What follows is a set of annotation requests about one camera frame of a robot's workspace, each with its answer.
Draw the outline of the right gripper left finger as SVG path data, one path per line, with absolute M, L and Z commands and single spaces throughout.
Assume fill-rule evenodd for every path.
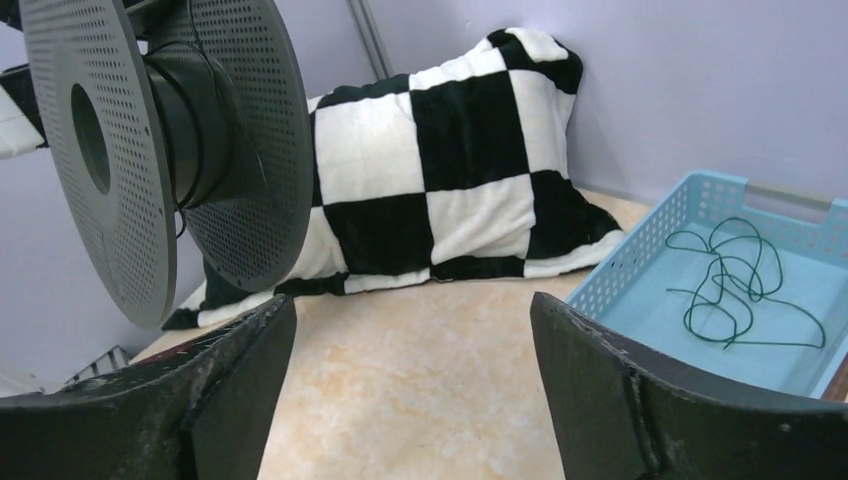
M 278 295 L 52 394 L 1 401 L 5 479 L 254 479 L 297 328 Z

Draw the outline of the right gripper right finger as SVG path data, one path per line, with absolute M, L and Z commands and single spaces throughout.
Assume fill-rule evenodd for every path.
M 843 479 L 847 407 L 740 383 L 551 294 L 530 321 L 568 479 Z

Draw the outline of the black cable spool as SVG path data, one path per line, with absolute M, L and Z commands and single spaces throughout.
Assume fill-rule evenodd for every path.
M 46 140 L 81 240 L 141 328 L 174 302 L 177 240 L 262 291 L 304 243 L 313 146 L 272 1 L 23 1 Z

